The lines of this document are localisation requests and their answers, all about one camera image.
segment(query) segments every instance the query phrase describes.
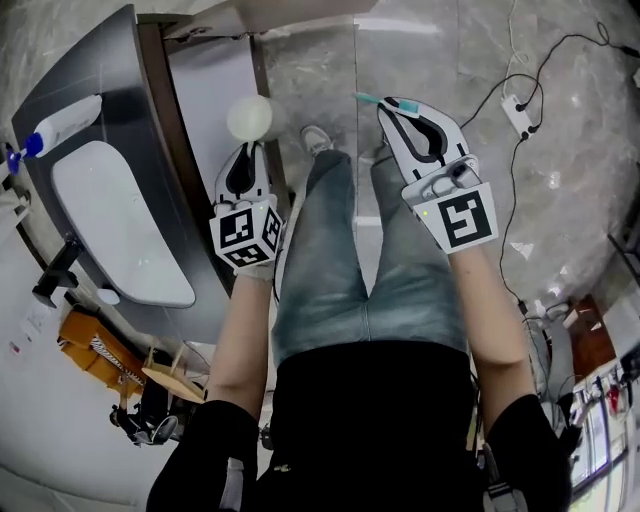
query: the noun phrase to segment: white shoe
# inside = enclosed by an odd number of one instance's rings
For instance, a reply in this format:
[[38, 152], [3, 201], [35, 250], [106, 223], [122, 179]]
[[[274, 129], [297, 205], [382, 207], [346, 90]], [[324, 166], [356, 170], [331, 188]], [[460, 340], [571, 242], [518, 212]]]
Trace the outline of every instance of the white shoe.
[[300, 132], [302, 144], [308, 153], [315, 158], [318, 153], [333, 149], [331, 137], [320, 127], [315, 125], [305, 126]]

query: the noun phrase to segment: white sink basin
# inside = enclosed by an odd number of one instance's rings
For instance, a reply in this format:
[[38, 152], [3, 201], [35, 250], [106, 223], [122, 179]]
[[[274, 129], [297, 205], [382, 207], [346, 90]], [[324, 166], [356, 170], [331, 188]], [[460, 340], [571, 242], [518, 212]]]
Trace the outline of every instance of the white sink basin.
[[89, 142], [56, 162], [52, 174], [67, 217], [120, 294], [158, 306], [195, 302], [129, 164], [114, 147]]

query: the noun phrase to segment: marble floor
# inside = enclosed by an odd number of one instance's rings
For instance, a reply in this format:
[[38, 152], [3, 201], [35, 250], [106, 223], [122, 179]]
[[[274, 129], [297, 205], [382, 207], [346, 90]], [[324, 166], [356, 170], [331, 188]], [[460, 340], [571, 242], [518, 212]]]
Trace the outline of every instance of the marble floor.
[[[10, 119], [31, 88], [86, 32], [127, 0], [4, 0], [0, 4], [0, 139], [14, 142]], [[135, 0], [138, 12], [194, 13], [216, 0]], [[371, 105], [356, 90], [423, 101], [457, 121], [469, 118], [512, 55], [509, 13], [513, 0], [379, 0], [365, 15], [285, 27], [262, 36], [272, 95], [287, 110], [280, 145], [289, 184], [304, 184], [311, 161], [298, 132], [324, 127], [352, 157], [357, 183], [354, 232], [368, 284], [381, 244], [369, 168], [380, 129]], [[523, 62], [512, 72], [534, 73], [548, 49], [567, 32], [598, 38], [596, 21], [611, 40], [640, 48], [640, 23], [627, 0], [526, 0], [512, 17], [513, 45]], [[639, 92], [631, 75], [640, 61], [583, 40], [565, 43], [545, 67], [544, 125], [518, 151], [514, 166], [518, 208], [507, 236], [504, 271], [530, 306], [549, 305], [587, 291], [612, 250], [606, 235], [619, 229], [638, 184]], [[515, 79], [507, 94], [524, 98], [531, 83]], [[512, 205], [509, 167], [517, 142], [496, 91], [464, 130], [491, 183], [499, 227]], [[530, 109], [538, 119], [539, 100]], [[33, 187], [28, 174], [19, 184]], [[25, 222], [45, 258], [61, 245], [34, 195]], [[500, 242], [490, 244], [497, 258]], [[81, 291], [95, 286], [81, 269]], [[117, 319], [115, 310], [110, 316]], [[126, 325], [120, 318], [126, 332]], [[143, 336], [140, 343], [146, 343]]]

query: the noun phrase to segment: power strip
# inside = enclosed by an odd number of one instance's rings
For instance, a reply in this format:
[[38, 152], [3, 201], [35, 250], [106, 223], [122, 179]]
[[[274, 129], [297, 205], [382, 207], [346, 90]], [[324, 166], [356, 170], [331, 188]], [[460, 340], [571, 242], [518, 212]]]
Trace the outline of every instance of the power strip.
[[517, 105], [520, 105], [518, 98], [516, 98], [515, 94], [511, 94], [502, 102], [502, 110], [507, 114], [509, 121], [511, 121], [511, 124], [518, 133], [518, 136], [523, 139], [528, 139], [533, 135], [533, 133], [529, 131], [529, 128], [532, 128], [533, 124], [525, 110], [522, 110], [521, 112], [516, 110]]

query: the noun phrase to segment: countertop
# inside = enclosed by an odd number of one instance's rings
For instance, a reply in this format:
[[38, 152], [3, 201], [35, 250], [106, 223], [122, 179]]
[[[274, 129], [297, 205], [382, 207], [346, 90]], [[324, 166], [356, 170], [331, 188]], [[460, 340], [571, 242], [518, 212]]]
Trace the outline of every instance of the countertop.
[[[197, 229], [165, 153], [131, 5], [88, 33], [36, 85], [12, 119], [17, 140], [23, 141], [45, 117], [96, 93], [103, 98], [99, 121], [45, 156], [27, 161], [38, 194], [60, 234], [75, 234], [53, 189], [51, 168], [93, 140], [115, 147], [129, 163], [162, 236], [196, 294], [189, 308], [148, 306], [122, 297], [117, 310], [140, 332], [215, 343], [229, 299], [216, 273], [214, 255]], [[109, 284], [90, 254], [84, 253], [79, 263], [97, 286]]]

